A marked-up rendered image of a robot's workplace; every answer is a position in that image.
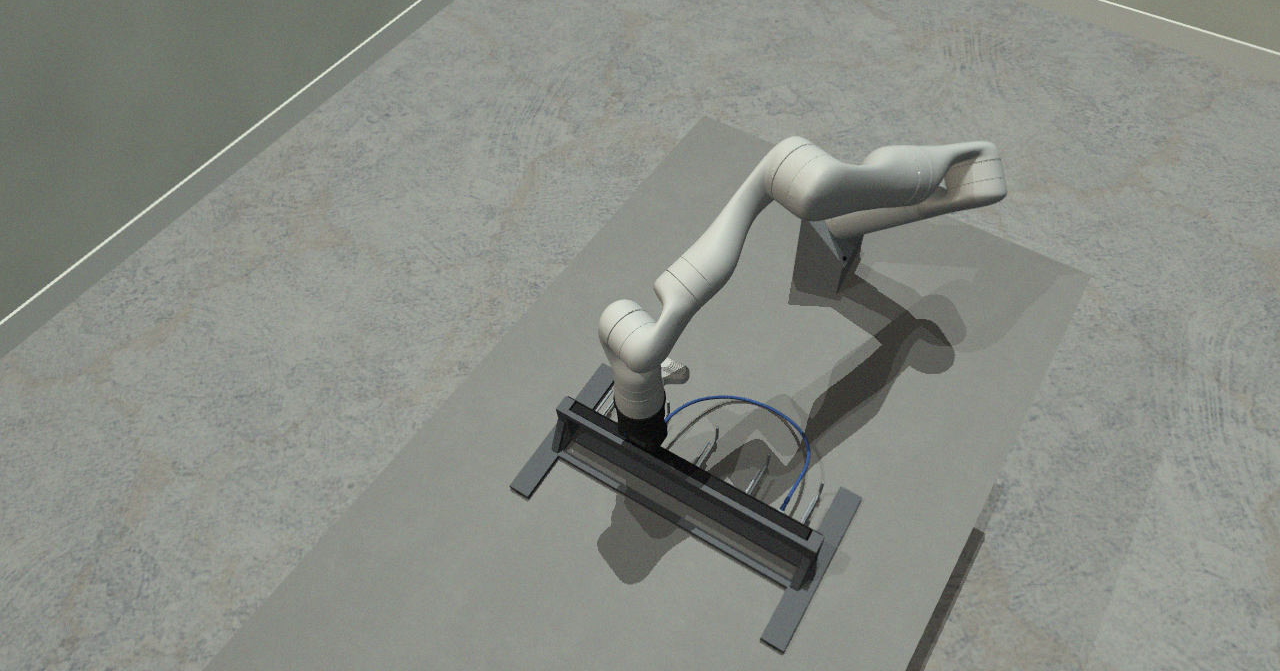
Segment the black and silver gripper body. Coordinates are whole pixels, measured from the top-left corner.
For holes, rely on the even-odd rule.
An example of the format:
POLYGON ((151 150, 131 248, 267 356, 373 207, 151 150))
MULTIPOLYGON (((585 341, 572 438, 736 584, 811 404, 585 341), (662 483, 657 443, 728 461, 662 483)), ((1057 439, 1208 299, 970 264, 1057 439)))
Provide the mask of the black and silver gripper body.
POLYGON ((621 437, 632 441, 643 448, 655 452, 666 441, 666 391, 667 384, 684 384, 689 382, 689 368, 672 359, 666 359, 660 364, 662 383, 660 389, 649 400, 631 401, 620 396, 614 388, 614 408, 617 411, 617 426, 621 437), (631 433, 630 433, 631 432, 631 433))

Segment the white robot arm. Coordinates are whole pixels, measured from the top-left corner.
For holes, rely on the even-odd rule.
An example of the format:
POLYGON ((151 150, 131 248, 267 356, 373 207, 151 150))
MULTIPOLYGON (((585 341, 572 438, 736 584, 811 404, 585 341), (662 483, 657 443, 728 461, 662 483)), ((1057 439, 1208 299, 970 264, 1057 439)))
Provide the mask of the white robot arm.
POLYGON ((861 165, 841 163, 799 134, 776 143, 707 232, 658 277, 658 321, 632 298, 603 311, 598 336, 616 391, 631 401, 657 394, 660 364, 694 314, 730 280, 750 225, 772 201, 805 222, 826 220, 835 237, 847 239, 989 206, 1006 193, 998 149, 987 141, 884 146, 861 165))

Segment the blue patch cord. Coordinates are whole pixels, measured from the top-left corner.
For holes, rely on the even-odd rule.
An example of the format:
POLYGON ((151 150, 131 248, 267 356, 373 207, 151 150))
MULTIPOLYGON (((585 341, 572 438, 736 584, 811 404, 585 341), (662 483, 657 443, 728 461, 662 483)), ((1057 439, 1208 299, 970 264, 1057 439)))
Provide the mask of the blue patch cord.
POLYGON ((785 414, 781 414, 781 412, 780 412, 778 410, 776 410, 776 408, 772 408, 772 407, 771 407, 771 406, 768 406, 768 405, 763 405, 763 403, 760 403, 760 402, 756 402, 756 401, 754 401, 754 400, 748 400, 748 398, 742 398, 742 397, 737 397, 737 396, 709 396, 709 397, 703 397, 703 398, 699 398, 699 400, 692 400, 692 401, 690 401, 689 403, 686 403, 686 405, 682 405, 682 406, 680 406, 678 408, 676 408, 676 410, 675 410, 675 411, 673 411, 672 414, 669 414, 669 416, 668 416, 668 417, 666 419, 666 423, 667 423, 667 421, 668 421, 668 420, 669 420, 671 417, 673 417, 673 416, 675 416, 675 414, 678 414, 678 411, 680 411, 680 410, 682 410, 682 408, 687 407, 689 405, 694 405, 694 403, 698 403, 698 402, 701 402, 701 401, 705 401, 705 400, 742 400, 742 401, 746 401, 746 402, 750 402, 750 403, 753 403, 753 405, 759 405, 759 406, 762 406, 762 407, 764 407, 764 408, 769 408, 769 410, 771 410, 771 411, 773 411, 774 414, 778 414, 778 415, 780 415, 781 417, 786 419, 786 420, 787 420, 788 423, 791 423, 791 424, 794 425, 794 428, 796 428, 796 429, 797 429, 797 432, 799 432, 799 433, 801 434, 801 437, 803 437, 803 439, 804 439, 804 442, 805 442, 805 446, 806 446, 806 462, 805 462, 805 465, 804 465, 804 469, 803 469, 803 473, 801 473, 801 474, 800 474, 800 476, 797 478, 797 481, 795 481, 795 484, 794 484, 794 487, 792 487, 791 492, 788 492, 788 496, 787 496, 787 497, 785 498, 785 503, 786 503, 786 505, 788 505, 788 501, 790 501, 791 496, 794 494, 795 489, 797 488, 797 484, 799 484, 799 483, 801 481, 801 479, 803 479, 804 474, 806 473, 806 467, 808 467, 808 464, 809 464, 809 460, 810 460, 810 447, 809 447, 809 443, 808 443, 808 441, 806 441, 806 437, 805 437, 805 434, 803 433, 803 430, 801 430, 800 428, 797 428, 797 424, 796 424, 796 423, 794 423, 794 421, 792 421, 791 419, 788 419, 788 417, 787 417, 787 416, 786 416, 785 414))

